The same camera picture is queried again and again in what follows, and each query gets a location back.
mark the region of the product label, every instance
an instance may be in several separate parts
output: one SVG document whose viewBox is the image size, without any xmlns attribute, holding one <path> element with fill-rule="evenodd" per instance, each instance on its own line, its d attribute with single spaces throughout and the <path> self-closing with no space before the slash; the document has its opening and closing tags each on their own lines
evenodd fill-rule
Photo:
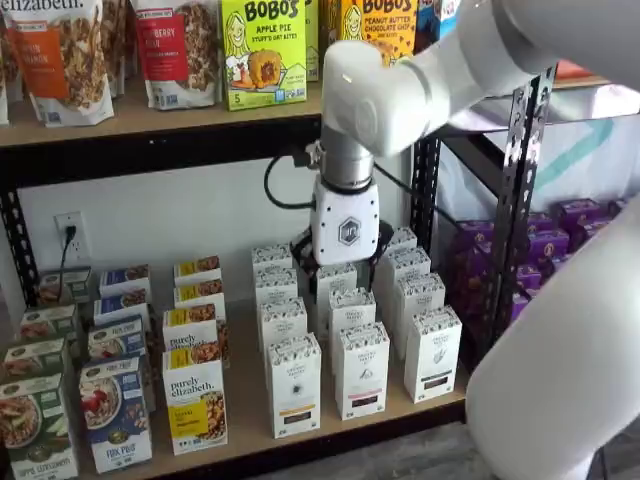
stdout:
<svg viewBox="0 0 640 480">
<path fill-rule="evenodd" d="M 140 10 L 138 46 L 147 80 L 185 81 L 188 76 L 184 19 L 171 8 Z"/>
</svg>

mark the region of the cartoon illustration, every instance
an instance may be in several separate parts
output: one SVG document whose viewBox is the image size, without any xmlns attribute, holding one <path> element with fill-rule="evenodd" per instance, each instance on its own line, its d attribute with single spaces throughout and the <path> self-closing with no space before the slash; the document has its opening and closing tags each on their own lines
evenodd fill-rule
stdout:
<svg viewBox="0 0 640 480">
<path fill-rule="evenodd" d="M 344 15 L 343 40 L 362 40 L 362 12 L 357 5 L 351 5 Z"/>
</svg>

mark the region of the bobo's box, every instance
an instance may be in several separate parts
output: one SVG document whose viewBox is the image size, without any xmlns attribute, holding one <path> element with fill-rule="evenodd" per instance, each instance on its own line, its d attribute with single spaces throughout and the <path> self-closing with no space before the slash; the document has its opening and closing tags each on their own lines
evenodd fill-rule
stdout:
<svg viewBox="0 0 640 480">
<path fill-rule="evenodd" d="M 413 403 L 453 390 L 461 333 L 462 323 L 449 306 L 414 316 L 404 366 Z"/>
<path fill-rule="evenodd" d="M 229 110 L 307 99 L 305 3 L 223 0 Z"/>
<path fill-rule="evenodd" d="M 138 355 L 95 360 L 80 373 L 80 397 L 98 473 L 151 458 L 149 414 Z"/>
</svg>

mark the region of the yellow label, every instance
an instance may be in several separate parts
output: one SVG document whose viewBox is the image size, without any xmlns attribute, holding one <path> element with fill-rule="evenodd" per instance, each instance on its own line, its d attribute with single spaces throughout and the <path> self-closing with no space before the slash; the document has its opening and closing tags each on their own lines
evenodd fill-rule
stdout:
<svg viewBox="0 0 640 480">
<path fill-rule="evenodd" d="M 168 409 L 171 437 L 195 437 L 209 431 L 207 403 L 204 400 Z"/>
</svg>

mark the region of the granola bag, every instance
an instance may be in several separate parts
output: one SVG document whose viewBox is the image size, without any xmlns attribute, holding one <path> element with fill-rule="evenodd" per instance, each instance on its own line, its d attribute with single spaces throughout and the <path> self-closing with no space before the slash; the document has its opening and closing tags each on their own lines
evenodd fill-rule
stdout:
<svg viewBox="0 0 640 480">
<path fill-rule="evenodd" d="M 213 105 L 219 88 L 217 0 L 132 0 L 149 107 Z"/>
<path fill-rule="evenodd" d="M 40 121 L 95 125 L 113 116 L 102 0 L 4 0 L 0 9 Z"/>
</svg>

